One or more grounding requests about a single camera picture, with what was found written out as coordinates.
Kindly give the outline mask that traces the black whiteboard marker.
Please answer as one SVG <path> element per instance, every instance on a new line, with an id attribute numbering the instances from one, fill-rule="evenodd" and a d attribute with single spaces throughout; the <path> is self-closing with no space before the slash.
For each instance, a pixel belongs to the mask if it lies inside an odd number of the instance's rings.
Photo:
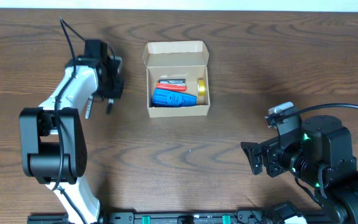
<path id="1" fill-rule="evenodd" d="M 110 98 L 108 100 L 108 106 L 107 106 L 107 109 L 106 109 L 107 114 L 111 113 L 113 105 L 114 105 L 114 99 Z"/>

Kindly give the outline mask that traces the black cap Sharpie marker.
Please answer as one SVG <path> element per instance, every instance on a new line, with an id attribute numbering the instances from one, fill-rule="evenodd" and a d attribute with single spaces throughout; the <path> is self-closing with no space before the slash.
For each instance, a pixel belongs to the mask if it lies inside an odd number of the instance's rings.
<path id="1" fill-rule="evenodd" d="M 91 110 L 92 110 L 92 106 L 93 106 L 93 100 L 94 100 L 94 96 L 91 95 L 91 96 L 88 98 L 88 102 L 87 102 L 87 105 L 86 105 L 85 119 L 89 119 L 89 118 L 90 118 Z"/>

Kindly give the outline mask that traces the blue plastic tool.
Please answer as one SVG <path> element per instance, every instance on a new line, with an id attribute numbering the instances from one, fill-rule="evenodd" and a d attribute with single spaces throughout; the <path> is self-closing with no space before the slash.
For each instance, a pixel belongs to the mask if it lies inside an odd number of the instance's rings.
<path id="1" fill-rule="evenodd" d="M 195 106 L 197 97 L 177 91 L 156 88 L 152 97 L 152 103 L 165 107 Z"/>

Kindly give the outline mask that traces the red black stapler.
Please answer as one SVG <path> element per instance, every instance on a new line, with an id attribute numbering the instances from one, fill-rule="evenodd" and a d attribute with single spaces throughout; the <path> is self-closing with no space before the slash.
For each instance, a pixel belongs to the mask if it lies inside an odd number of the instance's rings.
<path id="1" fill-rule="evenodd" d="M 156 87 L 170 91 L 187 91 L 186 81 L 184 79 L 159 80 Z"/>

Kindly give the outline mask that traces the yellow tape roll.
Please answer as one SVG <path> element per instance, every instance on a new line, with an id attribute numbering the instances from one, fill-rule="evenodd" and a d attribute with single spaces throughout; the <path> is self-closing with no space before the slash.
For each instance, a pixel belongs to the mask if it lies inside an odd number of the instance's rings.
<path id="1" fill-rule="evenodd" d="M 198 79 L 197 89 L 198 89 L 199 96 L 205 96 L 206 84 L 203 78 Z"/>

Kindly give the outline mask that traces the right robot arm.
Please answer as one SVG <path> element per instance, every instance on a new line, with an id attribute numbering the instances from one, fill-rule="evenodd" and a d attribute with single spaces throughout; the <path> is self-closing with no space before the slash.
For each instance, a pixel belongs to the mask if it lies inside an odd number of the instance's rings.
<path id="1" fill-rule="evenodd" d="M 298 110 L 288 102 L 270 108 L 265 117 L 278 135 L 262 143 L 242 142 L 254 175 L 274 178 L 290 172 L 297 185 L 317 203 L 333 223 L 358 223 L 358 168 L 351 132 L 335 116 L 301 114 L 324 108 L 354 108 L 330 103 Z"/>

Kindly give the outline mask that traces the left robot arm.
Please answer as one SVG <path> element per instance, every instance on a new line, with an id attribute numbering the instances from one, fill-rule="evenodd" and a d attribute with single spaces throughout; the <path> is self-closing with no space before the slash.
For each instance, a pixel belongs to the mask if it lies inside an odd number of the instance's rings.
<path id="1" fill-rule="evenodd" d="M 30 215 L 28 223 L 108 223 L 109 216 L 85 177 L 88 160 L 80 113 L 89 118 L 96 97 L 110 113 L 120 99 L 122 58 L 102 40 L 88 39 L 71 59 L 55 91 L 39 106 L 19 115 L 22 166 L 26 176 L 46 185 L 64 206 L 64 215 Z"/>

